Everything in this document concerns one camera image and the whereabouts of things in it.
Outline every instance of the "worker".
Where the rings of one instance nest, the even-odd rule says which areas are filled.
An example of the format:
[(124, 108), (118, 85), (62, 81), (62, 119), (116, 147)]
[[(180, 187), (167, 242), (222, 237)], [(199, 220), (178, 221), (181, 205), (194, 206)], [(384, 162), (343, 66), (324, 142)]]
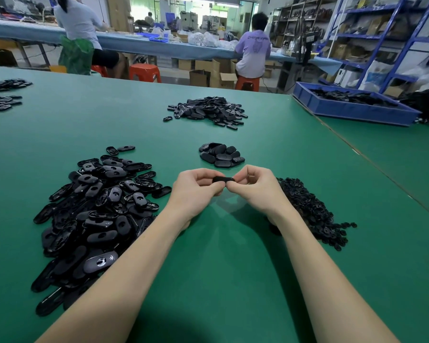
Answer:
[(113, 70), (114, 78), (120, 78), (126, 65), (124, 55), (117, 51), (102, 50), (97, 39), (96, 27), (101, 31), (107, 31), (108, 25), (100, 21), (88, 6), (76, 0), (57, 0), (57, 3), (58, 5), (54, 7), (54, 16), (58, 25), (65, 29), (67, 38), (90, 40), (94, 46), (92, 65), (110, 68)]
[(144, 21), (147, 22), (149, 25), (154, 24), (153, 14), (151, 12), (148, 12), (148, 16), (144, 18)]
[(245, 78), (259, 78), (265, 72), (265, 60), (270, 57), (270, 38), (264, 33), (269, 18), (263, 13), (252, 16), (252, 31), (241, 36), (235, 46), (237, 53), (243, 58), (236, 64), (235, 73)]
[(181, 19), (180, 17), (177, 17), (177, 30), (182, 30), (183, 26), (181, 25)]

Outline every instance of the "orange stool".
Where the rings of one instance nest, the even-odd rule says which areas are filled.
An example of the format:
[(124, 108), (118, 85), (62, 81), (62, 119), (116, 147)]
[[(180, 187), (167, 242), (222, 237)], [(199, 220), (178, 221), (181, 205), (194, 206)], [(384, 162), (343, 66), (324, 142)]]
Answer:
[(105, 66), (92, 65), (91, 70), (98, 72), (102, 77), (108, 78), (108, 72)]
[(252, 86), (252, 91), (259, 91), (259, 78), (245, 78), (242, 76), (238, 76), (237, 84), (235, 84), (235, 90), (244, 90), (243, 88), (246, 85)]
[(136, 63), (129, 67), (129, 79), (133, 80), (133, 76), (137, 75), (141, 82), (154, 82), (154, 77), (157, 78), (158, 83), (162, 83), (160, 80), (159, 68), (149, 63)]

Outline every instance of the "green work table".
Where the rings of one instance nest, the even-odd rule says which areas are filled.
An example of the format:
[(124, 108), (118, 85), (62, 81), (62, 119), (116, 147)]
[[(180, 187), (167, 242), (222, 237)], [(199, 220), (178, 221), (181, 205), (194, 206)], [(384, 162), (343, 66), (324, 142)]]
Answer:
[(429, 211), (429, 125), (321, 120)]
[[(135, 145), (127, 157), (151, 163), (155, 179), (171, 185), (183, 170), (212, 167), (198, 152), (212, 141), (278, 177), (301, 179), (336, 222), (356, 222), (341, 252), (324, 248), (402, 342), (429, 342), (429, 213), (290, 96), (0, 68), (0, 80), (9, 78), (34, 85), (0, 93), (23, 96), (22, 106), (0, 113), (0, 343), (32, 342), (63, 311), (35, 314), (55, 287), (30, 291), (49, 261), (40, 242), (49, 223), (32, 219), (77, 161)], [(206, 96), (242, 104), (245, 125), (162, 121), (168, 104)], [(314, 341), (282, 238), (227, 191), (177, 239), (129, 338)]]

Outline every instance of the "metal shelving rack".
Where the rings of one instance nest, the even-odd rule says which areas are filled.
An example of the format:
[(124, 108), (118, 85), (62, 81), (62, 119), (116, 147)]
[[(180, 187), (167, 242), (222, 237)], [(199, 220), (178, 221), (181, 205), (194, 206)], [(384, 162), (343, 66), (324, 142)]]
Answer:
[(381, 94), (388, 88), (389, 84), (394, 79), (399, 79), (399, 80), (403, 80), (405, 82), (410, 82), (410, 83), (414, 83), (418, 80), (417, 77), (406, 76), (403, 74), (397, 74), (396, 72), (397, 72), (397, 69), (399, 68), (400, 64), (402, 63), (403, 59), (405, 58), (407, 52), (412, 47), (412, 45), (414, 45), (417, 42), (429, 43), (429, 37), (419, 37), (418, 36), (420, 31), (423, 29), (423, 26), (424, 26), (425, 22), (428, 20), (428, 18), (429, 18), (429, 5), (427, 6), (426, 11), (424, 12), (423, 16), (421, 17), (420, 21), (418, 22), (416, 29), (413, 31), (412, 36), (407, 41), (406, 45), (404, 46), (404, 48), (400, 52), (399, 56), (397, 57), (397, 59), (394, 63), (394, 67), (389, 72), (389, 74), (386, 76), (386, 79), (383, 82), (382, 87), (380, 88)]
[[(362, 70), (361, 76), (360, 76), (358, 83), (356, 85), (356, 89), (358, 89), (360, 84), (362, 83), (362, 80), (364, 79), (364, 77), (367, 73), (367, 69), (370, 67), (370, 65), (375, 60), (375, 58), (376, 58), (376, 56), (377, 56), (377, 54), (378, 54), (378, 52), (379, 52), (380, 48), (382, 47), (383, 42), (385, 40), (394, 40), (394, 41), (400, 41), (400, 42), (406, 42), (407, 41), (407, 39), (398, 39), (398, 38), (388, 37), (388, 33), (393, 26), (393, 23), (396, 19), (396, 16), (398, 14), (403, 14), (403, 13), (422, 13), (422, 12), (425, 13), (429, 9), (429, 7), (427, 9), (409, 8), (406, 5), (406, 0), (399, 0), (399, 2), (396, 5), (384, 5), (384, 6), (377, 6), (377, 7), (374, 6), (374, 7), (366, 7), (366, 8), (360, 8), (360, 9), (348, 9), (348, 10), (341, 11), (343, 1), (344, 0), (341, 0), (340, 3), (338, 4), (337, 14), (336, 14), (336, 17), (334, 18), (334, 22), (333, 22), (332, 28), (330, 30), (329, 39), (331, 38), (334, 30), (337, 30), (337, 27), (347, 20), (345, 18), (345, 20), (343, 22), (340, 22), (340, 24), (336, 24), (337, 18), (339, 16), (353, 14), (356, 17), (356, 19), (355, 19), (355, 22), (356, 22), (359, 17), (364, 16), (364, 15), (387, 14), (389, 12), (392, 12), (392, 15), (388, 21), (388, 24), (387, 24), (386, 28), (384, 29), (384, 31), (381, 35), (348, 34), (348, 33), (338, 33), (337, 31), (333, 35), (334, 36), (334, 38), (332, 39), (333, 42), (335, 42), (338, 37), (361, 38), (361, 39), (365, 39), (365, 40), (377, 40), (378, 41), (377, 45), (375, 46), (375, 49), (372, 51), (372, 55), (371, 55), (370, 59), (366, 63), (352, 63), (349, 60), (340, 60), (340, 59), (332, 58), (333, 60), (340, 61), (341, 63), (343, 63), (346, 66), (351, 66), (351, 67), (355, 67), (355, 68)], [(324, 83), (324, 84), (333, 85), (332, 83), (329, 83), (324, 79), (320, 79), (319, 81), (321, 83)]]
[[(328, 22), (330, 22), (330, 17), (328, 17), (328, 18), (318, 17), (318, 12), (319, 12), (321, 5), (333, 4), (335, 2), (337, 2), (337, 0), (305, 0), (305, 1), (298, 2), (298, 3), (293, 4), (293, 5), (288, 5), (288, 6), (276, 8), (274, 10), (274, 17), (278, 16), (278, 19), (272, 21), (272, 23), (275, 26), (274, 34), (283, 36), (283, 40), (287, 37), (293, 37), (294, 34), (288, 33), (289, 24), (292, 22), (297, 22), (297, 19), (302, 16), (304, 9), (308, 8), (308, 7), (316, 6), (316, 11), (315, 11), (316, 16), (305, 17), (305, 21), (312, 22), (309, 31), (312, 31), (312, 29), (315, 27), (316, 23), (328, 23)], [(298, 9), (301, 9), (300, 14), (297, 17), (293, 17), (292, 16), (293, 11), (298, 10)], [(283, 12), (286, 12), (286, 13), (289, 12), (289, 14), (287, 16), (283, 17), (282, 16)], [(286, 22), (284, 30), (277, 33), (277, 29), (279, 27), (281, 27), (280, 26), (281, 23), (284, 23), (284, 22)], [(281, 43), (279, 45), (278, 44), (275, 44), (275, 45), (278, 47), (281, 47), (283, 45), (283, 41), (281, 41)]]

